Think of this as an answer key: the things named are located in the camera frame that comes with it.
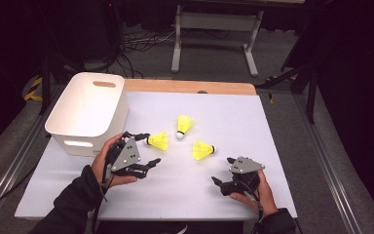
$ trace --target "black cable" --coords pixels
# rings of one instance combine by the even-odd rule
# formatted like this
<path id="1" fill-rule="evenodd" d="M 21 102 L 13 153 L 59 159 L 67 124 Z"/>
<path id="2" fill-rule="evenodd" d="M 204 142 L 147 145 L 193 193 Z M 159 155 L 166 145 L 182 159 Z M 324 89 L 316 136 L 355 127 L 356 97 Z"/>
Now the black cable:
<path id="1" fill-rule="evenodd" d="M 133 36 L 133 38 L 131 39 L 128 39 L 127 41 L 125 41 L 125 42 L 130 42 L 130 41 L 132 41 L 132 40 L 144 40 L 144 39 L 149 39 L 149 38 L 151 38 L 151 37 L 160 37 L 160 36 L 162 36 L 162 35 L 165 35 L 166 33 L 169 33 L 169 32 L 173 32 L 173 30 L 167 30 L 167 31 L 163 31 L 163 32 L 161 32 L 161 33 L 158 33 L 157 34 L 157 32 L 151 32 L 151 31 L 145 31 L 145 33 L 144 33 L 144 35 L 142 35 L 142 36 L 137 36 L 136 34 L 137 33 L 140 33 L 140 32 L 133 32 L 133 33 L 128 33 L 128 34 L 125 34 L 125 37 L 126 36 L 129 36 L 129 37 L 131 37 L 131 36 Z"/>
<path id="2" fill-rule="evenodd" d="M 302 227 L 300 226 L 300 223 L 297 217 L 294 218 L 294 221 L 296 222 L 296 225 L 297 225 L 297 228 L 299 229 L 300 234 L 303 234 Z"/>
<path id="3" fill-rule="evenodd" d="M 95 68 L 86 68 L 89 72 L 94 72 L 94 71 L 101 71 L 103 69 L 108 69 L 108 67 L 110 67 L 112 65 L 112 63 L 114 63 L 114 57 L 117 56 L 118 53 L 115 53 L 114 56 L 112 56 L 110 58 L 110 60 L 108 62 L 106 62 L 104 65 L 101 65 L 99 67 L 95 67 Z"/>
<path id="4" fill-rule="evenodd" d="M 0 197 L 0 201 L 2 199 L 4 199 L 5 197 L 7 197 L 8 195 L 10 195 L 12 192 L 14 192 L 36 169 L 36 167 L 38 166 L 38 163 L 36 163 L 32 169 L 20 180 L 20 182 L 18 182 L 15 186 L 13 186 L 10 190 L 8 190 L 7 192 L 5 192 L 1 197 Z"/>
<path id="5" fill-rule="evenodd" d="M 141 36 L 141 38 L 139 38 L 135 34 L 133 34 L 134 37 L 132 39 L 130 38 L 129 40 L 127 40 L 127 41 L 124 42 L 124 45 L 126 45 L 126 44 L 130 44 L 131 45 L 131 47 L 126 46 L 126 49 L 132 49 L 133 51 L 136 50 L 137 47 L 138 47 L 139 42 L 143 41 L 145 39 L 148 39 L 148 41 L 147 41 L 147 44 L 142 49 L 144 49 L 145 47 L 147 47 L 148 44 L 149 44 L 149 42 L 151 41 L 151 39 L 156 36 L 156 34 L 153 34 L 153 36 L 146 37 L 147 34 L 148 34 L 148 32 L 144 33 L 144 35 Z"/>
<path id="6" fill-rule="evenodd" d="M 257 197 L 257 199 L 259 199 L 258 201 L 260 202 L 260 190 L 259 190 L 259 188 L 257 188 L 256 191 L 257 191 L 257 196 L 256 197 Z"/>
<path id="7" fill-rule="evenodd" d="M 121 66 L 121 68 L 123 68 L 123 70 L 124 70 L 124 69 L 130 70 L 130 71 L 132 72 L 132 78 L 134 78 L 134 77 L 133 77 L 133 74 L 134 74 L 134 73 L 137 73 L 137 74 L 139 74 L 139 75 L 141 76 L 141 79 L 143 79 L 143 78 L 144 78 L 144 75 L 143 75 L 141 72 L 139 72 L 139 71 L 137 71 L 137 70 L 134 70 L 134 69 L 132 68 L 132 64 L 131 64 L 131 62 L 130 62 L 130 59 L 129 59 L 126 55 L 122 55 L 122 56 L 123 56 L 124 59 L 127 60 L 127 62 L 129 63 L 129 65 L 130 65 L 131 68 L 128 68 L 128 67 L 122 65 L 122 64 L 118 61 L 118 59 L 117 59 L 117 62 L 118 62 L 118 64 Z"/>
<path id="8" fill-rule="evenodd" d="M 207 34 L 209 34 L 209 35 L 211 35 L 211 36 L 213 36 L 213 37 L 215 37 L 217 39 L 220 39 L 220 40 L 221 39 L 226 39 L 230 35 L 230 31 L 223 30 L 223 32 L 227 32 L 226 35 L 224 35 L 224 36 L 218 36 L 215 33 L 213 33 L 213 31 L 214 30 L 205 30 L 205 33 L 207 33 Z"/>
<path id="9" fill-rule="evenodd" d="M 99 208 L 101 207 L 102 199 L 99 201 L 99 204 L 95 207 L 95 210 L 93 211 L 93 225 L 92 225 L 92 231 L 93 234 L 96 233 L 96 221 L 98 220 L 98 213 Z"/>
<path id="10" fill-rule="evenodd" d="M 134 78 L 134 69 L 132 68 L 132 64 L 131 64 L 129 58 L 126 55 L 123 54 L 123 58 L 126 59 L 129 62 L 129 65 L 130 65 L 130 68 L 131 68 L 131 74 L 132 74 L 131 78 L 133 79 Z"/>
<path id="11" fill-rule="evenodd" d="M 110 180 L 110 182 L 108 183 L 108 186 L 107 186 L 107 189 L 109 189 L 109 187 L 111 186 L 111 183 L 112 183 L 112 180 L 114 179 L 114 174 L 112 175 L 112 177 L 111 177 L 111 180 Z"/>
<path id="12" fill-rule="evenodd" d="M 171 31 L 165 31 L 165 32 L 162 32 L 162 33 L 159 33 L 159 34 L 154 33 L 154 35 L 150 36 L 150 37 L 142 37 L 140 39 L 137 39 L 135 37 L 135 39 L 133 39 L 133 40 L 128 40 L 128 41 L 125 42 L 125 45 L 127 44 L 126 49 L 129 49 L 129 51 L 126 51 L 126 53 L 128 54 L 128 53 L 131 53 L 133 51 L 138 51 L 138 52 L 148 51 L 151 48 L 153 48 L 154 46 L 165 42 L 171 36 L 171 34 L 167 35 L 166 38 L 161 40 L 161 41 L 158 41 L 158 40 L 160 39 L 160 37 L 164 36 L 166 33 L 169 33 L 169 32 L 171 32 L 171 34 L 174 33 L 174 31 L 171 30 Z M 139 44 L 145 44 L 145 45 L 142 46 L 141 48 L 138 48 Z"/>
<path id="13" fill-rule="evenodd" d="M 127 75 L 127 72 L 126 72 L 126 69 L 123 67 L 123 65 L 118 61 L 118 58 L 115 58 L 115 60 L 117 61 L 117 63 L 121 66 L 121 68 L 123 69 L 123 71 L 124 71 L 124 76 L 126 77 L 126 78 L 128 78 L 129 76 Z"/>
<path id="14" fill-rule="evenodd" d="M 190 32 L 192 31 L 193 29 L 190 29 L 190 28 L 187 28 L 187 29 L 185 29 L 185 28 L 181 28 L 181 32 L 183 32 L 184 31 L 184 34 L 183 35 L 180 35 L 180 37 L 184 37 L 184 36 L 187 36 L 188 34 L 190 34 Z"/>

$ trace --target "metal stand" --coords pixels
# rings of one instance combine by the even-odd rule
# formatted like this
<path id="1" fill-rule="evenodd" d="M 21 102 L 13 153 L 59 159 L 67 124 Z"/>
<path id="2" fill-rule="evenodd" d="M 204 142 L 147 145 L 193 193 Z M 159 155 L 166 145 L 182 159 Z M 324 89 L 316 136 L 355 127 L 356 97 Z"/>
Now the metal stand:
<path id="1" fill-rule="evenodd" d="M 316 74 L 316 69 L 313 64 L 301 65 L 299 67 L 293 68 L 282 75 L 268 81 L 262 85 L 255 85 L 256 89 L 268 89 L 272 86 L 297 75 L 296 80 L 290 87 L 290 91 L 293 94 L 302 94 L 303 90 L 309 83 L 309 93 L 308 93 L 308 103 L 306 106 L 306 113 L 308 115 L 311 124 L 314 124 L 314 106 L 315 106 L 315 96 L 316 88 L 318 84 L 318 76 Z"/>
<path id="2" fill-rule="evenodd" d="M 259 11 L 257 16 L 231 16 L 202 13 L 183 13 L 181 6 L 177 5 L 175 16 L 175 45 L 172 56 L 171 72 L 177 73 L 180 66 L 181 56 L 181 28 L 201 28 L 201 29 L 220 29 L 234 31 L 249 31 L 250 37 L 247 44 L 243 45 L 243 51 L 247 60 L 251 76 L 258 76 L 256 64 L 251 53 L 260 23 L 263 17 L 263 11 Z"/>

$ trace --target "person's arm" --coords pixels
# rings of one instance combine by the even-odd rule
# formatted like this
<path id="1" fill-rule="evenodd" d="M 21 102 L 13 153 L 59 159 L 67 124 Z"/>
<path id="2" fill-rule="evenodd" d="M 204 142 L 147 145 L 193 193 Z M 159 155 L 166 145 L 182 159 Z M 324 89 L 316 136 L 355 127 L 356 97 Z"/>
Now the person's arm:
<path id="1" fill-rule="evenodd" d="M 105 156 L 111 145 L 122 135 L 105 142 L 101 152 L 93 160 L 92 166 L 86 166 L 81 176 L 75 178 L 54 200 L 54 208 L 41 219 L 30 234 L 41 233 L 84 233 L 88 212 L 103 199 L 100 186 Z M 134 176 L 114 176 L 110 186 L 135 182 Z"/>
<path id="2" fill-rule="evenodd" d="M 272 189 L 266 180 L 263 171 L 258 171 L 260 184 L 257 188 L 260 204 L 263 206 L 263 219 L 260 223 L 255 223 L 253 233 L 260 234 L 294 234 L 295 224 L 287 209 L 278 209 L 273 198 Z M 240 193 L 232 193 L 230 197 L 251 207 L 259 213 L 258 206 L 247 196 Z"/>

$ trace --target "person's left hand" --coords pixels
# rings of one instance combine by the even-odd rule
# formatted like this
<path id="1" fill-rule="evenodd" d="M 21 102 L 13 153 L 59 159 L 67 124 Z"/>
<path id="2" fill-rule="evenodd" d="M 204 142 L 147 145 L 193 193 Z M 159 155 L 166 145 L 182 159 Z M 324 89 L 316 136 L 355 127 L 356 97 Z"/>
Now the person's left hand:
<path id="1" fill-rule="evenodd" d="M 98 155 L 96 155 L 95 159 L 93 160 L 93 164 L 91 165 L 93 169 L 93 174 L 96 177 L 96 180 L 98 183 L 102 182 L 102 174 L 104 172 L 104 164 L 105 164 L 105 157 L 108 153 L 108 150 L 111 148 L 111 145 L 113 145 L 118 139 L 120 139 L 123 136 L 123 134 L 116 135 L 110 139 L 108 139 L 104 145 L 102 146 L 101 152 L 99 152 Z M 109 187 L 113 187 L 116 185 L 121 184 L 127 184 L 136 182 L 137 178 L 135 176 L 113 176 L 113 180 L 107 181 L 107 184 L 110 183 Z"/>

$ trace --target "white plastic storage bin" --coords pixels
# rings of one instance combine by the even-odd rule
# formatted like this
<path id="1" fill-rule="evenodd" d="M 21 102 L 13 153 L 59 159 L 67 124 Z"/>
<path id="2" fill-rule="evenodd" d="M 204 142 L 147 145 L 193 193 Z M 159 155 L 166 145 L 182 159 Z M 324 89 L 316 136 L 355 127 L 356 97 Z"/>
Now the white plastic storage bin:
<path id="1" fill-rule="evenodd" d="M 95 156 L 106 140 L 123 131 L 128 112 L 123 77 L 79 73 L 59 97 L 45 129 L 68 154 Z"/>

